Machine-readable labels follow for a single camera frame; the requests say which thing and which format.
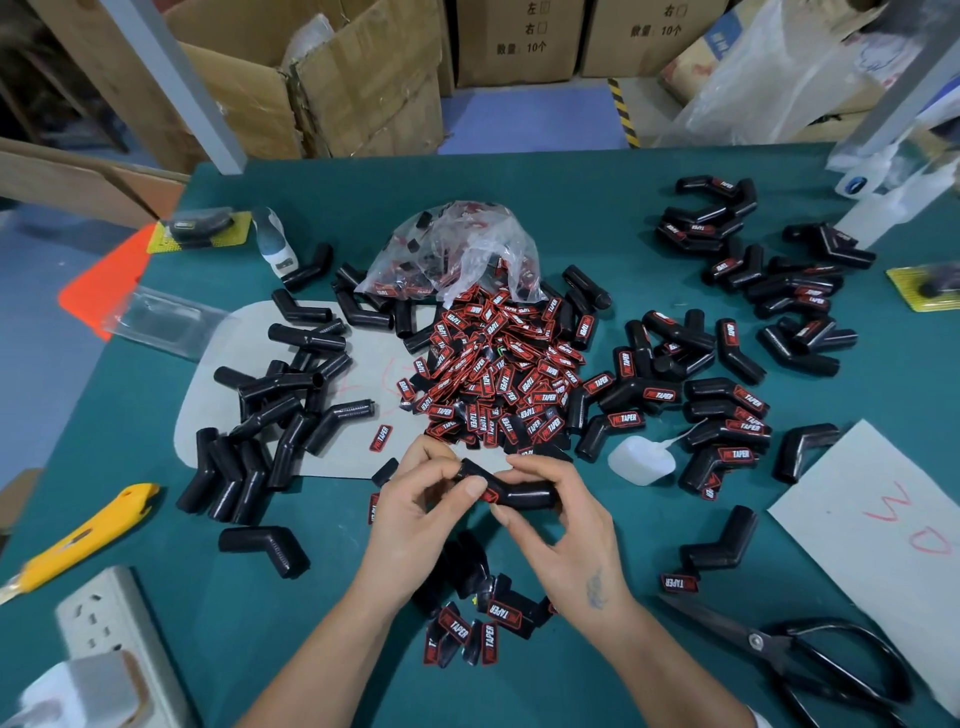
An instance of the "scissors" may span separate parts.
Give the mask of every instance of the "scissors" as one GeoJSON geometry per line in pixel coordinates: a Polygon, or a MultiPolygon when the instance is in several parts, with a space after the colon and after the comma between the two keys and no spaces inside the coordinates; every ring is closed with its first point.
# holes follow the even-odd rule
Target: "scissors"
{"type": "Polygon", "coordinates": [[[897,704],[908,703],[913,698],[909,669],[898,651],[869,629],[845,619],[794,619],[761,631],[719,615],[690,597],[660,595],[660,599],[765,662],[780,700],[805,728],[820,728],[820,724],[801,702],[798,695],[801,692],[886,718],[887,725],[907,728],[895,709],[897,704]],[[876,653],[887,673],[882,689],[871,687],[804,640],[807,635],[830,631],[853,635],[876,653]],[[797,656],[805,658],[804,663],[810,666],[806,672],[819,677],[798,672],[797,656]]]}

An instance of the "yellow and black hazard tape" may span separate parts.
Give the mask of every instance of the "yellow and black hazard tape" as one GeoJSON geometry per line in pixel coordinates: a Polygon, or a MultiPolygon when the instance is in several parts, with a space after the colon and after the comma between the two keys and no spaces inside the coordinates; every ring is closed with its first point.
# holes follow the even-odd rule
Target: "yellow and black hazard tape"
{"type": "Polygon", "coordinates": [[[623,127],[623,133],[627,137],[627,143],[631,149],[640,148],[640,140],[636,138],[634,122],[630,120],[630,112],[627,110],[627,102],[623,100],[623,91],[620,90],[620,82],[617,79],[607,79],[610,84],[610,93],[613,94],[613,105],[616,106],[616,112],[620,114],[620,125],[623,127]]]}

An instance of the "orange plastic piece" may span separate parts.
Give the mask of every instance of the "orange plastic piece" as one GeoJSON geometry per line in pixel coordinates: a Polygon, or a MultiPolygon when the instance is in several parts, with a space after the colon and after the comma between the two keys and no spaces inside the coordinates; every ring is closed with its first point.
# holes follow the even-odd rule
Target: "orange plastic piece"
{"type": "Polygon", "coordinates": [[[110,339],[110,332],[101,328],[104,318],[133,292],[147,269],[147,244],[155,226],[152,223],[135,232],[103,260],[70,281],[57,297],[60,308],[80,319],[104,341],[110,339]]]}

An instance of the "white paper sheet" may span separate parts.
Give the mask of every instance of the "white paper sheet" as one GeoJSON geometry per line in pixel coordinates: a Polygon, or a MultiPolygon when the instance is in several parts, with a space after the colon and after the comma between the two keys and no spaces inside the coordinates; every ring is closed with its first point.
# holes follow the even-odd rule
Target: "white paper sheet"
{"type": "Polygon", "coordinates": [[[860,421],[770,514],[960,717],[960,507],[860,421]]]}
{"type": "MultiPolygon", "coordinates": [[[[300,304],[330,308],[334,316],[343,318],[335,302],[303,301],[300,304]]],[[[430,326],[433,313],[433,306],[417,306],[417,327],[430,326]]],[[[214,331],[187,388],[174,428],[174,450],[185,465],[197,467],[198,429],[217,427],[221,432],[230,432],[240,421],[236,392],[217,384],[213,372],[217,367],[228,366],[244,374],[263,376],[272,359],[289,362],[295,349],[267,338],[270,324],[284,323],[273,301],[261,301],[234,311],[214,331]]],[[[369,328],[348,327],[345,336],[353,364],[334,379],[326,404],[369,399],[376,402],[376,415],[341,427],[320,457],[306,453],[300,463],[301,475],[369,478],[390,458],[399,460],[427,426],[423,415],[399,408],[396,383],[415,373],[416,358],[407,352],[403,341],[392,331],[369,328]],[[381,425],[391,425],[394,431],[383,450],[374,453],[370,451],[370,444],[381,425]]],[[[275,427],[271,428],[271,434],[266,441],[270,452],[274,452],[278,437],[275,427]]],[[[453,451],[491,473],[510,469],[501,448],[468,450],[463,443],[457,443],[453,451]]]]}

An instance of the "tattoo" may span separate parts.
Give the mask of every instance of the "tattoo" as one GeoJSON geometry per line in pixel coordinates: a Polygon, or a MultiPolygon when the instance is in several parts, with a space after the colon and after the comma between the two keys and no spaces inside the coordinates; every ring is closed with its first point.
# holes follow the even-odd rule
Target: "tattoo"
{"type": "Polygon", "coordinates": [[[603,596],[603,583],[600,581],[600,571],[597,570],[590,579],[587,580],[587,602],[593,609],[603,609],[607,604],[607,598],[603,596]]]}

